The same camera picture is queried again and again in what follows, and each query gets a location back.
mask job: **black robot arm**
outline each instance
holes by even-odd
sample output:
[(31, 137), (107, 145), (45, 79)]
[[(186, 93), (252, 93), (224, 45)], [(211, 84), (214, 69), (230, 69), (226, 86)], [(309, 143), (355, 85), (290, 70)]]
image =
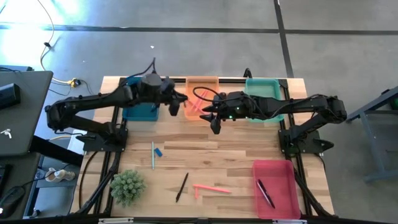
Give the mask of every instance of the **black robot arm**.
[(107, 94), (69, 97), (46, 106), (47, 125), (54, 131), (63, 131), (65, 128), (86, 130), (92, 134), (78, 136), (83, 142), (100, 138), (105, 144), (116, 144), (123, 138), (123, 130), (116, 128), (116, 124), (107, 122), (99, 123), (82, 118), (76, 114), (80, 111), (118, 106), (120, 108), (132, 107), (140, 103), (153, 103), (154, 110), (161, 103), (169, 105), (170, 115), (176, 116), (180, 103), (188, 99), (187, 96), (174, 90), (174, 82), (168, 77), (162, 80), (158, 74), (144, 75), (141, 80), (132, 85), (122, 83), (113, 92)]
[(288, 130), (279, 131), (282, 152), (297, 153), (305, 145), (307, 153), (321, 153), (331, 147), (333, 143), (319, 139), (317, 129), (328, 124), (343, 122), (347, 113), (344, 104), (336, 96), (312, 95), (304, 99), (277, 100), (275, 98), (247, 95), (242, 91), (231, 93), (217, 93), (211, 101), (212, 104), (203, 111), (210, 114), (200, 117), (209, 121), (211, 130), (219, 134), (221, 121), (242, 118), (271, 119), (279, 114), (286, 113), (316, 113), (301, 125), (293, 125)]
[(277, 100), (275, 98), (247, 95), (242, 91), (219, 93), (212, 105), (203, 108), (210, 114), (200, 117), (211, 123), (215, 134), (220, 133), (221, 121), (251, 118), (271, 119), (286, 113), (317, 113), (302, 126), (311, 132), (328, 123), (341, 123), (346, 119), (344, 104), (335, 96), (313, 95), (304, 99)]

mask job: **wooden table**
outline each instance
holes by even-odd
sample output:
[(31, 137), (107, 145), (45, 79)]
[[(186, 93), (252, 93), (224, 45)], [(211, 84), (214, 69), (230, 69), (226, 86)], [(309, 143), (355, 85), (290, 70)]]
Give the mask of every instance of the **wooden table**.
[[(120, 77), (104, 77), (102, 93), (114, 90)], [(305, 98), (304, 80), (287, 79), (291, 98)], [(220, 91), (240, 91), (244, 84), (222, 84)], [(176, 84), (177, 91), (184, 93), (185, 84)], [(94, 120), (111, 121), (113, 108), (95, 111)], [(310, 113), (295, 114), (296, 124), (311, 117)], [(289, 120), (285, 119), (287, 128)], [(252, 123), (244, 119), (222, 123), (221, 133), (211, 132), (206, 121), (188, 121), (183, 107), (172, 117), (162, 105), (157, 122), (128, 122), (129, 137), (122, 153), (119, 172), (136, 169), (144, 176), (147, 189), (133, 206), (122, 208), (114, 205), (113, 217), (208, 217), (208, 218), (257, 218), (254, 209), (252, 186), (252, 163), (255, 159), (284, 159), (280, 152), (277, 131), (279, 123)], [(152, 170), (151, 142), (163, 152), (155, 158)], [(91, 154), (85, 156), (81, 172)], [(323, 164), (311, 154), (303, 154), (303, 164), (308, 188), (330, 213), (333, 212), (331, 198)], [(104, 152), (99, 152), (87, 169), (83, 182), (83, 203), (97, 187)], [(185, 174), (189, 178), (178, 203), (175, 197)], [(232, 191), (220, 194), (200, 190), (195, 199), (193, 184), (221, 187)], [(71, 212), (78, 210), (78, 185), (75, 190)], [(109, 188), (104, 190), (101, 212), (106, 203)], [(300, 209), (304, 213), (303, 198), (297, 186)]]

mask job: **pink marker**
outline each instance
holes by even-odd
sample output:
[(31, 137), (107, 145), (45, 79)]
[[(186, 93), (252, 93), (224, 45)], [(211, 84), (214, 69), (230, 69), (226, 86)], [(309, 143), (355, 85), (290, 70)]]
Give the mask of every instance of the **pink marker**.
[[(202, 98), (204, 98), (207, 94), (207, 90), (203, 91), (203, 93), (200, 95)], [(198, 105), (196, 106), (195, 110), (193, 112), (196, 112), (198, 109), (202, 112), (202, 110), (199, 108), (200, 103), (202, 102), (202, 99), (199, 99)]]
[(193, 107), (196, 106), (191, 100), (188, 99), (188, 103), (190, 103)]
[(214, 190), (214, 191), (218, 191), (218, 192), (231, 193), (230, 190), (221, 189), (221, 188), (217, 188), (217, 187), (209, 187), (209, 186), (200, 185), (200, 184), (194, 184), (193, 187), (195, 187), (196, 189), (202, 188), (202, 189)]
[[(200, 95), (200, 97), (205, 97), (205, 95), (207, 94), (207, 90), (203, 91), (203, 93)], [(195, 102), (195, 104), (193, 105), (191, 112), (196, 112), (196, 110), (199, 109), (200, 103), (202, 102), (202, 99), (198, 98), (198, 100)]]

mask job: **small succulent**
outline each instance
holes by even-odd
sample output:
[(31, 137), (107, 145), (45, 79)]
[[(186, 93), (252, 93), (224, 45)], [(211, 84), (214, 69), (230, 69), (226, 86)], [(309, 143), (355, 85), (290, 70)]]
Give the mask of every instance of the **small succulent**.
[(113, 177), (110, 185), (111, 195), (116, 199), (116, 203), (121, 203), (123, 207), (130, 206), (146, 188), (144, 179), (136, 170), (126, 170)]

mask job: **orange marker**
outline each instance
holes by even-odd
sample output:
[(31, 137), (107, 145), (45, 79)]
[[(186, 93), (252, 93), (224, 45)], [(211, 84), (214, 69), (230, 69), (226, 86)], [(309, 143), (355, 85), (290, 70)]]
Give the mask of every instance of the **orange marker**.
[(231, 193), (230, 190), (221, 189), (221, 188), (217, 188), (217, 187), (209, 187), (209, 186), (200, 185), (200, 184), (194, 184), (193, 187), (196, 188), (196, 190), (198, 188), (202, 188), (202, 189), (214, 190), (214, 191), (218, 191), (218, 192)]

